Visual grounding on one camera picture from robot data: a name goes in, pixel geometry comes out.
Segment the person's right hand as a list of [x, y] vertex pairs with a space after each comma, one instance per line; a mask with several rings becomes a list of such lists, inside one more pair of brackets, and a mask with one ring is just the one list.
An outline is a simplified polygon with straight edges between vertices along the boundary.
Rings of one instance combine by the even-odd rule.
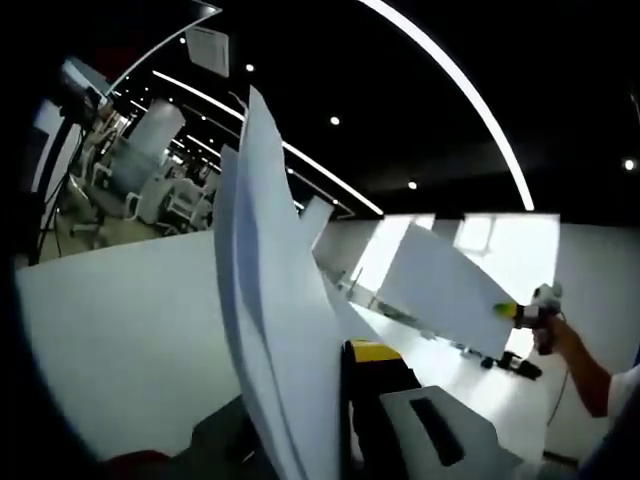
[[579, 340], [576, 332], [560, 316], [547, 317], [533, 330], [534, 347], [541, 356], [571, 353]]

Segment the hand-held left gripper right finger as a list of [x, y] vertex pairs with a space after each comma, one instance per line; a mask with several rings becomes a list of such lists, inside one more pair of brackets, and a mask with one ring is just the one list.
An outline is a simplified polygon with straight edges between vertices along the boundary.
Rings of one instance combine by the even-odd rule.
[[394, 349], [343, 344], [342, 437], [361, 452], [361, 479], [523, 479], [529, 465], [495, 427], [437, 386], [423, 387]]

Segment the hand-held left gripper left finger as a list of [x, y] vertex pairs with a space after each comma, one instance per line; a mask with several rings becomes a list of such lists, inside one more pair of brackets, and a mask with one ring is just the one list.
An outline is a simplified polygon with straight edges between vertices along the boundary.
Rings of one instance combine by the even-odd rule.
[[241, 396], [194, 427], [175, 463], [178, 479], [278, 479]]

